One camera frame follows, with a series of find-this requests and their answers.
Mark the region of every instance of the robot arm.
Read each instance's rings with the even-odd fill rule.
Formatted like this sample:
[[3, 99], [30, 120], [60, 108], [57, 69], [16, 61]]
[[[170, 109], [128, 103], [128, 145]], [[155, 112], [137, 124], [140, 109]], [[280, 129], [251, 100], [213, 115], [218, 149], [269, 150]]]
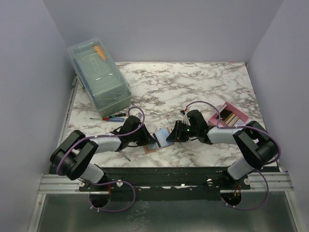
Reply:
[[[119, 131], [115, 129], [111, 134], [126, 134], [135, 130], [140, 124], [140, 119], [136, 116], [129, 116]], [[73, 131], [65, 141], [53, 152], [50, 161], [53, 165], [58, 166], [66, 152], [79, 140], [86, 137], [79, 130]], [[87, 139], [78, 144], [75, 150], [64, 160], [61, 171], [70, 180], [81, 178], [92, 183], [97, 183], [104, 176], [104, 172], [98, 166], [90, 163], [96, 153], [105, 151], [120, 151], [126, 148], [129, 143], [136, 142], [138, 146], [154, 144], [155, 139], [149, 134], [145, 125], [135, 133], [123, 137], [105, 137]]]
[[205, 144], [237, 144], [243, 157], [227, 169], [234, 180], [238, 180], [254, 169], [262, 168], [276, 154], [278, 148], [265, 134], [250, 128], [265, 131], [256, 121], [247, 124], [243, 129], [219, 129], [208, 126], [203, 115], [198, 110], [188, 112], [183, 121], [176, 121], [172, 133], [167, 138], [170, 142], [186, 142], [190, 137], [196, 137]]

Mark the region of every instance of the marble tabletop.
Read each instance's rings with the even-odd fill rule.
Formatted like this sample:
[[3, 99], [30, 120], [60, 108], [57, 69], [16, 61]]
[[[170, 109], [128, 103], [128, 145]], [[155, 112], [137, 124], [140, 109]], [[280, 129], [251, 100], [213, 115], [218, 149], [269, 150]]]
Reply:
[[[117, 63], [131, 86], [132, 104], [145, 112], [145, 125], [150, 133], [173, 129], [181, 120], [180, 110], [193, 101], [208, 101], [220, 107], [228, 101], [251, 119], [264, 125], [254, 91], [244, 63]], [[197, 103], [189, 110], [198, 109], [206, 121], [214, 114], [209, 106]], [[120, 123], [95, 121], [99, 117], [89, 98], [80, 87], [74, 100], [67, 135], [81, 130], [87, 135], [109, 133]], [[145, 154], [143, 147], [119, 152], [95, 154], [91, 162], [101, 167], [214, 167], [229, 166], [242, 154], [236, 145], [206, 145], [198, 140], [160, 149]]]

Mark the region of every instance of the gray wall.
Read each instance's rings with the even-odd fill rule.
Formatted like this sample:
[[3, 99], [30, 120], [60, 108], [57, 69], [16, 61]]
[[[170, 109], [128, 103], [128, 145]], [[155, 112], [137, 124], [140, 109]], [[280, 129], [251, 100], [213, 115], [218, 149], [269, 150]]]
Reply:
[[248, 64], [267, 129], [279, 140], [309, 229], [309, 1], [285, 0]]
[[0, 4], [0, 231], [26, 231], [70, 93], [65, 44], [41, 0]]
[[115, 61], [248, 62], [282, 0], [43, 0], [66, 45]]

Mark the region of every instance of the screwdriver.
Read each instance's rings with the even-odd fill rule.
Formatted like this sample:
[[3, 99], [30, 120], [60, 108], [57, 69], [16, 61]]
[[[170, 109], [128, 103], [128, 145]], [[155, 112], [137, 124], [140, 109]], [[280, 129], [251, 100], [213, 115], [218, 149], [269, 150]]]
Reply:
[[109, 122], [124, 122], [125, 121], [125, 119], [123, 117], [113, 117], [113, 118], [109, 118], [109, 117], [103, 117], [103, 118], [91, 117], [90, 119], [92, 119], [92, 120], [103, 120], [103, 121], [109, 121]]
[[108, 116], [108, 117], [111, 118], [111, 117], [123, 117], [123, 116], [126, 116], [126, 113], [122, 113], [122, 114], [118, 114], [118, 115], [111, 115], [111, 116]]

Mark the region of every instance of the clear plastic container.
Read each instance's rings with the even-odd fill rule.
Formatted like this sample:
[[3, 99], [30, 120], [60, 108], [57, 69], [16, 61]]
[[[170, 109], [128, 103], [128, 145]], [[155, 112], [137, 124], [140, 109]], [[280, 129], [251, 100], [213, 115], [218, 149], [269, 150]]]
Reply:
[[130, 86], [98, 38], [68, 50], [82, 88], [102, 117], [130, 106]]

